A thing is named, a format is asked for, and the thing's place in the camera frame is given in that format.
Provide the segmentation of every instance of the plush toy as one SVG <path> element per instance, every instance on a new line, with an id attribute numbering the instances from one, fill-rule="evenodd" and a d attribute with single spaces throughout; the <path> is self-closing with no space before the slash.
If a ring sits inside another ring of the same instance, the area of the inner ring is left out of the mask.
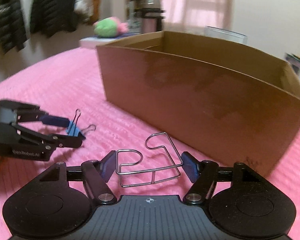
<path id="1" fill-rule="evenodd" d="M 122 23 L 117 17 L 110 17 L 95 22 L 94 33 L 102 38 L 114 38 L 127 33 L 128 23 Z"/>

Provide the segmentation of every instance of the curtain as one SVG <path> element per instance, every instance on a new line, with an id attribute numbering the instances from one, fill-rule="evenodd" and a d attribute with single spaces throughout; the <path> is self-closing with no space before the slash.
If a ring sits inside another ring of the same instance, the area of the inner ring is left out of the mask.
<path id="1" fill-rule="evenodd" d="M 205 26 L 229 29 L 232 0 L 161 0 L 165 29 L 203 33 Z"/>

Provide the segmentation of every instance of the screw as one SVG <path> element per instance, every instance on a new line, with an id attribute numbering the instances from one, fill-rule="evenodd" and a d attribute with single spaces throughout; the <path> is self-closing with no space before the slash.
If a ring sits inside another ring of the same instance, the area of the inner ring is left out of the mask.
<path id="1" fill-rule="evenodd" d="M 191 194 L 186 195 L 186 199 L 191 202 L 197 202 L 201 199 L 201 196 L 196 193 L 191 193 Z"/>
<path id="2" fill-rule="evenodd" d="M 114 196 L 112 194 L 109 193 L 104 193 L 98 196 L 98 199 L 104 202 L 109 202 L 111 200 L 113 200 Z"/>

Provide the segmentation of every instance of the pink fabric surface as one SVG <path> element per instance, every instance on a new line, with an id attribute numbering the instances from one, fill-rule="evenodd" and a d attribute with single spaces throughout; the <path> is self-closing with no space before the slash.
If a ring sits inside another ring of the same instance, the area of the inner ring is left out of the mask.
<path id="1" fill-rule="evenodd" d="M 80 128 L 96 124 L 97 130 L 90 132 L 79 149 L 58 148 L 49 162 L 5 159 L 0 163 L 0 240 L 8 239 L 11 234 L 2 218 L 2 206 L 6 199 L 23 185 L 55 162 L 64 161 L 68 166 L 80 165 L 90 159 L 102 159 L 110 150 L 133 148 L 140 150 L 145 158 L 135 170 L 162 167 L 168 164 L 162 151 L 148 151 L 144 148 L 145 139 L 155 128 L 127 114 L 106 101 L 98 68 L 96 52 L 91 49 L 77 48 L 48 58 L 23 70 L 0 83 L 0 99 L 9 98 L 38 104 L 50 114 L 74 117 L 75 110 L 81 109 L 78 121 Z M 64 133 L 54 127 L 41 123 L 27 125 L 44 133 Z M 197 159 L 209 159 L 191 147 L 173 139 L 179 152 L 189 151 Z M 153 139 L 150 145 L 167 145 L 164 137 Z M 124 155 L 120 161 L 135 162 L 135 155 Z M 157 185 L 121 188 L 114 174 L 108 185 L 116 196 L 134 195 L 173 195 L 183 197 L 191 182 L 180 169 L 181 177 Z M 165 178 L 167 173 L 157 173 L 156 179 Z M 149 180 L 148 175 L 130 177 L 125 183 L 139 183 Z M 281 159 L 268 180 L 288 195 L 297 207 L 297 217 L 289 236 L 300 240 L 300 131 L 290 149 Z M 84 192 L 82 183 L 70 185 Z M 217 191 L 226 185 L 218 185 Z"/>

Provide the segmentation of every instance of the brown box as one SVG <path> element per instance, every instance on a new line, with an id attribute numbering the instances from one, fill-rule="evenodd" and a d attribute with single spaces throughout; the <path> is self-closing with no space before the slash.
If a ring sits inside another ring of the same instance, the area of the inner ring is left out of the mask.
<path id="1" fill-rule="evenodd" d="M 260 50 L 175 32 L 97 47 L 106 98 L 174 138 L 266 176 L 300 128 L 300 83 Z"/>

